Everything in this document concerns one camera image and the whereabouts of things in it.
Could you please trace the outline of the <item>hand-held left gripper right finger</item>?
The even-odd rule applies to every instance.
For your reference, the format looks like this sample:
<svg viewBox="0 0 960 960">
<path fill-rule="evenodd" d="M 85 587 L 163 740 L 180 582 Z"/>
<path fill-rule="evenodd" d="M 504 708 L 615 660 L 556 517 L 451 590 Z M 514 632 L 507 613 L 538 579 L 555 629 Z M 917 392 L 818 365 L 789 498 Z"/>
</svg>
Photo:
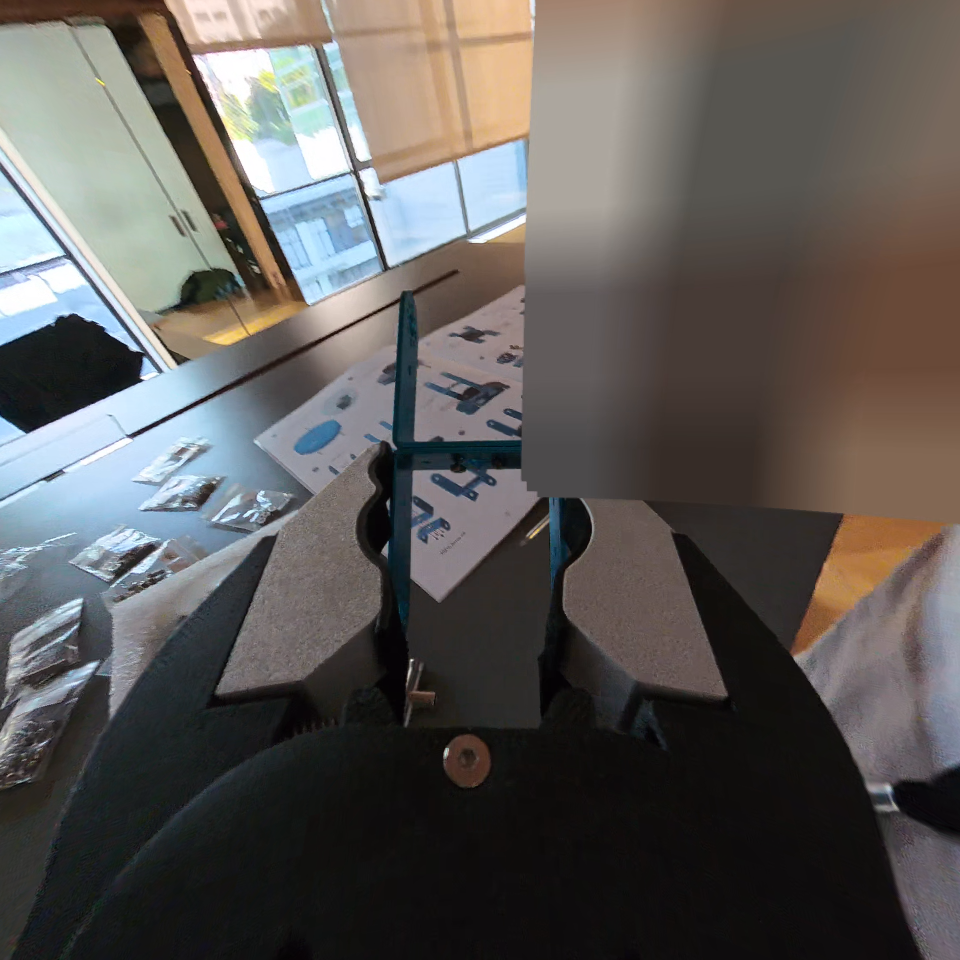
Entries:
<svg viewBox="0 0 960 960">
<path fill-rule="evenodd" d="M 585 499 L 559 577 L 558 671 L 596 706 L 720 706 L 728 691 L 668 524 L 639 500 Z"/>
</svg>

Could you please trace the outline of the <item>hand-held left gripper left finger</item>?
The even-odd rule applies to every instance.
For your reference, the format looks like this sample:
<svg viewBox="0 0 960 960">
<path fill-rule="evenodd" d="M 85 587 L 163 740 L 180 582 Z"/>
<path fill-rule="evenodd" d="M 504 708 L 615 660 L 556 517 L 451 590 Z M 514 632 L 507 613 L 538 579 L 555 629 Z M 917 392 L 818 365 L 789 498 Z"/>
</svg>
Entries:
<svg viewBox="0 0 960 960">
<path fill-rule="evenodd" d="M 216 695 L 402 702 L 408 653 L 389 567 L 393 451 L 368 447 L 275 536 Z"/>
</svg>

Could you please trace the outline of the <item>blue metal bracket assembly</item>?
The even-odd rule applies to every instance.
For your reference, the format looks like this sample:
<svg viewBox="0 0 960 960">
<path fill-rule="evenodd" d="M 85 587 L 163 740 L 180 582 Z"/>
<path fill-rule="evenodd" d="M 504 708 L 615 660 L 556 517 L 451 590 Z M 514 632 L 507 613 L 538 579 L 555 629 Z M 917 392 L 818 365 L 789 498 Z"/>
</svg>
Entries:
<svg viewBox="0 0 960 960">
<path fill-rule="evenodd" d="M 458 472 L 463 468 L 517 471 L 522 466 L 519 439 L 415 439 L 416 393 L 419 369 L 419 327 L 415 295 L 400 294 L 395 348 L 390 486 L 390 584 L 404 638 L 409 636 L 411 599 L 411 531 L 413 474 L 423 471 Z"/>
</svg>

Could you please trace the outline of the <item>dark desk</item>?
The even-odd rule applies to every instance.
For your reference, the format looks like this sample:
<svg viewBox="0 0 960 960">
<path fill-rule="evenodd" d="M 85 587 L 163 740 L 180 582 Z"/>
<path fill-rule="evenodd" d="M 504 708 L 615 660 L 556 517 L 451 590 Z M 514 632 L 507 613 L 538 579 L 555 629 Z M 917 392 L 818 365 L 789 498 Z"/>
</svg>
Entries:
<svg viewBox="0 0 960 960">
<path fill-rule="evenodd" d="M 84 547 L 119 525 L 162 539 L 191 536 L 211 553 L 237 541 L 196 513 L 140 512 L 145 489 L 132 477 L 181 437 L 211 449 L 197 469 L 246 487 L 307 490 L 255 444 L 266 428 L 355 363 L 396 342 L 398 299 L 414 292 L 418 327 L 438 330 L 524 282 L 521 242 L 466 241 L 442 247 L 297 312 L 234 346 L 210 353 L 86 414 L 54 426 L 60 459 L 82 460 L 118 440 L 119 449 L 24 491 L 2 506 L 2 549 L 76 534 Z M 841 518 L 837 513 L 693 507 L 653 509 L 689 536 L 763 619 L 792 645 Z M 436 681 L 438 705 L 423 726 L 531 726 L 539 717 L 537 656 L 550 598 L 546 516 L 538 503 L 442 602 L 412 589 L 414 655 Z"/>
</svg>

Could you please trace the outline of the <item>white foam block with hole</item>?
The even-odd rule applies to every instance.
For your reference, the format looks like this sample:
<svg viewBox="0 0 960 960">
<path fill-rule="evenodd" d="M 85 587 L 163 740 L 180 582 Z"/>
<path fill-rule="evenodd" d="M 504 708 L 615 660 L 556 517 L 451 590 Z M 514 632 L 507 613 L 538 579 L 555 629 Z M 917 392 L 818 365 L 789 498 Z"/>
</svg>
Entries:
<svg viewBox="0 0 960 960">
<path fill-rule="evenodd" d="M 111 611 L 111 673 L 108 715 L 114 717 L 143 671 L 175 630 L 239 566 L 263 539 L 279 534 L 296 513 L 243 535 L 134 595 Z"/>
</svg>

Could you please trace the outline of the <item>silver cross wrench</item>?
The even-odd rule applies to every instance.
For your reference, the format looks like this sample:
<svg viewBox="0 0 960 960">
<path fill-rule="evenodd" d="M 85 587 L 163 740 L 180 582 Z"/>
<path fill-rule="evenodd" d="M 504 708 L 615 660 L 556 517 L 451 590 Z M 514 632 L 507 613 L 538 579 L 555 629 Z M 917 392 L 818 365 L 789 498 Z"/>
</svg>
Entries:
<svg viewBox="0 0 960 960">
<path fill-rule="evenodd" d="M 436 693 L 421 688 L 425 666 L 425 663 L 418 658 L 410 657 L 408 660 L 402 713 L 404 728 L 409 726 L 414 713 L 432 710 L 436 705 Z"/>
</svg>

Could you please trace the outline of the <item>group of small hardware bags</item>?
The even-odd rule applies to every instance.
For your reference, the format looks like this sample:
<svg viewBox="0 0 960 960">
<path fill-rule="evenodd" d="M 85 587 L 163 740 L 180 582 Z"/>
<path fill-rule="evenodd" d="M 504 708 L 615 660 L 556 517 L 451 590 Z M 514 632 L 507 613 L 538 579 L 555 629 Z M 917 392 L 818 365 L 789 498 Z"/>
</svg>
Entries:
<svg viewBox="0 0 960 960">
<path fill-rule="evenodd" d="M 200 513 L 213 527 L 253 534 L 279 519 L 292 494 L 241 485 L 221 475 L 179 471 L 209 448 L 203 438 L 179 440 L 133 479 L 153 488 L 145 513 Z M 190 537 L 160 539 L 118 526 L 69 562 L 107 586 L 104 606 L 114 610 L 208 557 Z M 79 632 L 86 601 L 78 596 L 45 609 L 8 641 L 2 687 L 2 790 L 39 781 L 90 678 L 100 663 L 81 663 Z"/>
</svg>

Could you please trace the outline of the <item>white instruction sheet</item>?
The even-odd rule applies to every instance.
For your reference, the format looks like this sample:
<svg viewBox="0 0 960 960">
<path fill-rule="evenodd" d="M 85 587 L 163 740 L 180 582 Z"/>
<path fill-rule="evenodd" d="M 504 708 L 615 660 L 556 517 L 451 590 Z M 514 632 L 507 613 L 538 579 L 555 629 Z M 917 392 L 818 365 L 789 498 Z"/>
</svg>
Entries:
<svg viewBox="0 0 960 960">
<path fill-rule="evenodd" d="M 418 442 L 522 438 L 524 296 L 520 285 L 423 337 L 417 348 Z M 392 438 L 396 348 L 362 361 L 259 437 L 256 445 L 318 494 L 367 448 Z M 413 473 L 412 579 L 442 602 L 533 508 L 517 469 L 468 464 Z"/>
</svg>

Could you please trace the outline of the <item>dark backpack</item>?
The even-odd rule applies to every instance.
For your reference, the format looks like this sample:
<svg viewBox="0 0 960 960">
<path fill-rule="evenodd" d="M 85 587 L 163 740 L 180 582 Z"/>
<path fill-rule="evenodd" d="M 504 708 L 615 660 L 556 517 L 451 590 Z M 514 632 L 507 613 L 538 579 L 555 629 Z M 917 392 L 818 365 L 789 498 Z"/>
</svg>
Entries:
<svg viewBox="0 0 960 960">
<path fill-rule="evenodd" d="M 226 268 L 212 268 L 191 272 L 182 283 L 175 308 L 186 309 L 208 303 L 223 302 L 243 293 L 244 287 L 236 275 Z"/>
</svg>

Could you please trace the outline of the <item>black chair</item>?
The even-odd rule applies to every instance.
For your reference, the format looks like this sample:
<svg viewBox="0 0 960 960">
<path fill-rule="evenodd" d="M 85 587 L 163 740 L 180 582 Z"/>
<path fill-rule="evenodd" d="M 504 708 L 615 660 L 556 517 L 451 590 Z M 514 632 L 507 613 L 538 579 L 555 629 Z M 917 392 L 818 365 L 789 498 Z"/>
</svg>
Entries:
<svg viewBox="0 0 960 960">
<path fill-rule="evenodd" d="M 1 346 L 1 417 L 30 433 L 141 380 L 146 355 L 76 314 Z"/>
</svg>

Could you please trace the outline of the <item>white cabinet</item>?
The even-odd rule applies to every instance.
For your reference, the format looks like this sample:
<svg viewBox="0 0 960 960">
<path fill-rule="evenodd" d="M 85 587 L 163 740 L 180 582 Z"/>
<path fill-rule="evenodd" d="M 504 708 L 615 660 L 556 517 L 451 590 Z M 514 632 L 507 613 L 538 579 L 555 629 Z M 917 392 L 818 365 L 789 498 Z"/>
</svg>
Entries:
<svg viewBox="0 0 960 960">
<path fill-rule="evenodd" d="M 213 271 L 240 281 L 113 33 L 64 22 L 1 29 L 1 127 L 131 303 L 153 313 Z"/>
</svg>

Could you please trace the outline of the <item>beige roller blind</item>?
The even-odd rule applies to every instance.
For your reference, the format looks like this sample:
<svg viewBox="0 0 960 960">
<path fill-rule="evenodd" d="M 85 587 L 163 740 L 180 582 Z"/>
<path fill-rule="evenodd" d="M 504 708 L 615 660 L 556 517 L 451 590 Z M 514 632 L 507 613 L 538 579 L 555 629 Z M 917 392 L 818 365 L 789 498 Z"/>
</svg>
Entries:
<svg viewBox="0 0 960 960">
<path fill-rule="evenodd" d="M 534 2 L 166 5 L 194 54 L 335 43 L 383 183 L 529 137 Z"/>
</svg>

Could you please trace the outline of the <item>glass window wall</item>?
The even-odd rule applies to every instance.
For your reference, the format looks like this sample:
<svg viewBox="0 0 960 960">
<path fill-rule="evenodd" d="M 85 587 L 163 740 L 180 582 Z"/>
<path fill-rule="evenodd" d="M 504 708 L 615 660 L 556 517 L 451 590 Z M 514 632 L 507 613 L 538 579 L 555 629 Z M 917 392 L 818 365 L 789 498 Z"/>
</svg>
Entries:
<svg viewBox="0 0 960 960">
<path fill-rule="evenodd" d="M 383 184 L 334 42 L 194 64 L 307 304 L 525 214 L 524 140 Z"/>
</svg>

